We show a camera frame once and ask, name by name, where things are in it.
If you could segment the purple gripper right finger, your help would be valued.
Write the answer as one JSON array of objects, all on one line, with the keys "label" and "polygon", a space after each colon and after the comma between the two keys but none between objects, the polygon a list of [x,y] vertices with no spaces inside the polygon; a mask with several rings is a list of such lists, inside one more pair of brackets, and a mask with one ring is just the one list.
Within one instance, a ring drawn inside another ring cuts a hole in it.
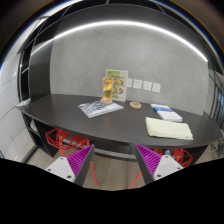
[{"label": "purple gripper right finger", "polygon": [[138,144],[135,145],[135,157],[145,184],[150,184],[183,169],[170,155],[161,156]]}]

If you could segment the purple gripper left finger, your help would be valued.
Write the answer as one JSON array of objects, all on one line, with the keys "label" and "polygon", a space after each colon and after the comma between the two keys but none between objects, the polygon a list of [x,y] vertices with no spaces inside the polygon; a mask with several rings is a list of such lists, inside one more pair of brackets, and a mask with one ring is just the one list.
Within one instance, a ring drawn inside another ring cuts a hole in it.
[{"label": "purple gripper left finger", "polygon": [[92,167],[94,155],[94,146],[90,145],[68,157],[59,157],[46,168],[46,171],[82,186],[88,169]]}]

